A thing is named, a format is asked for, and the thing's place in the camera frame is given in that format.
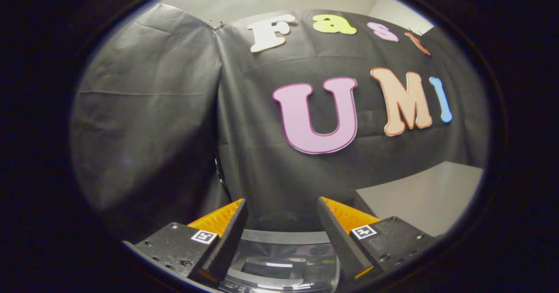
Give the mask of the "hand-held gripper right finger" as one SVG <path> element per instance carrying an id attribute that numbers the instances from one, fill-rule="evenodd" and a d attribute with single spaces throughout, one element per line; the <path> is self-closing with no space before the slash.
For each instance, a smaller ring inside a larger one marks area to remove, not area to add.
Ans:
<path id="1" fill-rule="evenodd" d="M 352 282 L 399 269 L 437 240 L 397 216 L 378 219 L 323 196 L 316 211 L 344 279 Z"/>

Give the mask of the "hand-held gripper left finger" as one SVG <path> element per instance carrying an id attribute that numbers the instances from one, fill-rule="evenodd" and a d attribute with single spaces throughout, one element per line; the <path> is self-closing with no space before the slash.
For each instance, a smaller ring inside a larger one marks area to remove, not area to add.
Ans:
<path id="1" fill-rule="evenodd" d="M 169 223 L 132 251 L 170 278 L 193 287 L 217 287 L 226 277 L 248 219 L 246 200 L 194 222 Z"/>

